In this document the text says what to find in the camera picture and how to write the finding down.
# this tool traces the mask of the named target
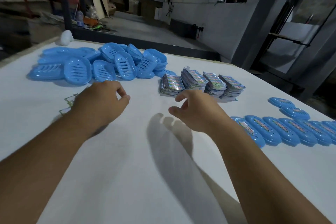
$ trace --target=forearm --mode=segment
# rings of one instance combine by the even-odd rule
[[[67,114],[0,162],[3,223],[37,222],[90,128]]]
[[[212,131],[249,224],[330,223],[235,122]]]

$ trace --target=white round object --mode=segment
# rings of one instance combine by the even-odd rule
[[[70,44],[70,42],[73,41],[73,40],[74,40],[74,38],[73,38],[73,36],[72,36],[71,31],[66,30],[66,31],[64,31],[64,32],[62,33],[62,35],[61,35],[60,43],[61,43],[61,45],[63,45],[63,46],[67,46],[67,45]]]

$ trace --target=human arm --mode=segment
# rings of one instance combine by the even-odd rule
[[[215,142],[249,224],[330,224],[212,96],[185,90],[175,98],[184,99],[181,108],[170,107],[169,112]]]
[[[1,223],[35,224],[78,149],[129,99],[119,82],[94,83],[67,114],[0,162]]]

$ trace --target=person's left hand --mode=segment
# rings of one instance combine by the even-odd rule
[[[68,113],[94,132],[118,118],[130,98],[120,82],[95,82],[78,95]]]

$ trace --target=clear water bottle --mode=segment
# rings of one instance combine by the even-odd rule
[[[76,15],[77,25],[79,27],[84,27],[83,18],[84,18],[84,14],[83,14],[83,12],[81,10],[79,10],[77,12],[77,15]]]

